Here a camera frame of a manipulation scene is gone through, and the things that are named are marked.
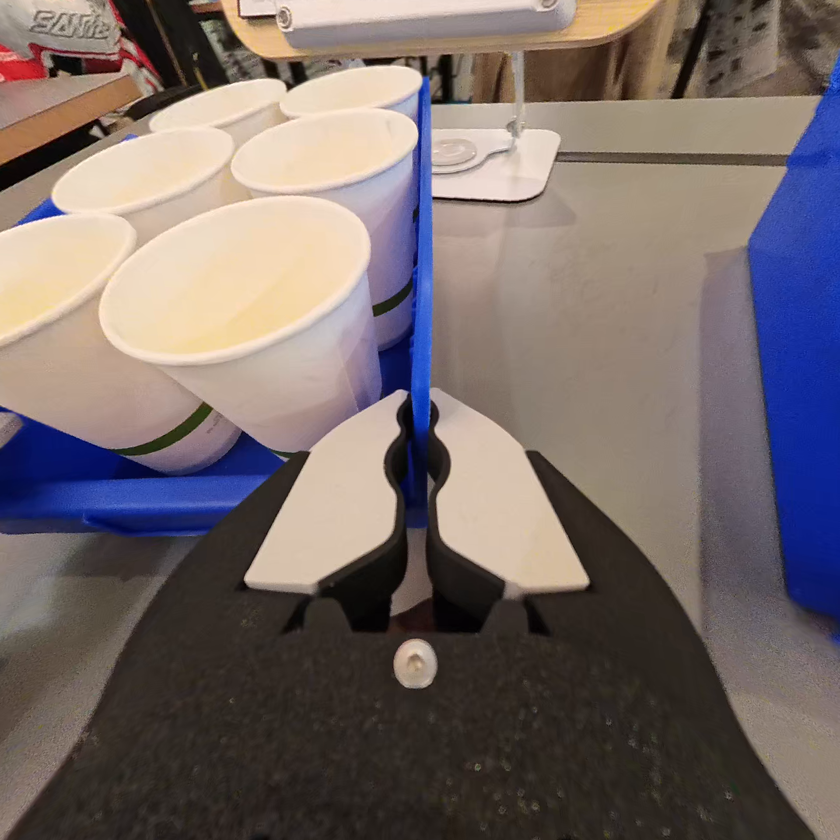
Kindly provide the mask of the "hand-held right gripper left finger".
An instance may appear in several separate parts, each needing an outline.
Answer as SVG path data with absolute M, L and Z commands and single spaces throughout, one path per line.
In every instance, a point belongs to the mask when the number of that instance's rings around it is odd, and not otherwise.
M 245 573 L 253 591 L 337 601 L 353 626 L 387 616 L 407 569 L 411 396 L 397 390 L 308 452 Z

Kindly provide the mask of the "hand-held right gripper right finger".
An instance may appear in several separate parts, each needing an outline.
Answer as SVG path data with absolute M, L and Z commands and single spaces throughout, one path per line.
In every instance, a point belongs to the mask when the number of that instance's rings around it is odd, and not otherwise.
M 438 388 L 430 406 L 426 560 L 435 595 L 481 625 L 501 601 L 584 592 L 590 576 L 526 449 Z

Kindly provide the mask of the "blue plastic bin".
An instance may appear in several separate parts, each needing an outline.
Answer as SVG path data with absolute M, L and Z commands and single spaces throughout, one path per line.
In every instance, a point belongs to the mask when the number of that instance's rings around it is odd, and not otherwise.
M 404 485 L 410 527 L 426 523 L 431 411 L 434 236 L 429 82 L 418 99 L 418 208 L 414 213 L 413 331 L 380 354 L 383 394 L 409 391 L 414 441 Z M 279 456 L 241 434 L 218 462 L 164 476 L 30 419 L 2 447 L 2 533 L 109 532 L 124 537 L 202 536 L 281 467 Z
M 786 589 L 839 617 L 839 63 L 748 245 Z

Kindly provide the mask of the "cluster of white cups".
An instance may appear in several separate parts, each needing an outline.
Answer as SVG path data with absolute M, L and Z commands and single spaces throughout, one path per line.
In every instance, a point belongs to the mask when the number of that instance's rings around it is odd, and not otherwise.
M 178 476 L 376 403 L 411 321 L 423 82 L 335 72 L 246 140 L 163 112 L 63 173 L 57 215 L 2 232 L 2 408 Z

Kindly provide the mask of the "instruction sheet on tablet stand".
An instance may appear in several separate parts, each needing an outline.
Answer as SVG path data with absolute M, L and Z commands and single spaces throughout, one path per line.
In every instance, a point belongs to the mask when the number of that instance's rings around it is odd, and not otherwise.
M 548 184 L 560 136 L 526 129 L 527 51 L 614 46 L 659 2 L 268 1 L 221 2 L 227 22 L 270 60 L 508 53 L 513 116 L 506 128 L 434 129 L 436 198 L 519 203 Z

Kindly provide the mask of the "beige hanging coat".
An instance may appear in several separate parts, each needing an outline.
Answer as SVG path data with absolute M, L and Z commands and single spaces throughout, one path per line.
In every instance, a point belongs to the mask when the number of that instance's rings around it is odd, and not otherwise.
M 525 102 L 660 98 L 678 6 L 677 1 L 645 2 L 640 21 L 601 44 L 526 51 Z

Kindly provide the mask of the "grey side table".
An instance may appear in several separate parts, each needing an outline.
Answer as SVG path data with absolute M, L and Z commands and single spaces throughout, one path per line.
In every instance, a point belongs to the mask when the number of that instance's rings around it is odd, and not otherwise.
M 108 73 L 1 85 L 1 164 L 142 97 L 131 75 Z

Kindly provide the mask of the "white red printed garment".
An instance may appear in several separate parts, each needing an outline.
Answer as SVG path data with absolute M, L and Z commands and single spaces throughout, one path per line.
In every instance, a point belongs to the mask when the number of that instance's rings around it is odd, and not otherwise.
M 2 83 L 113 73 L 143 94 L 163 89 L 113 2 L 1 2 Z

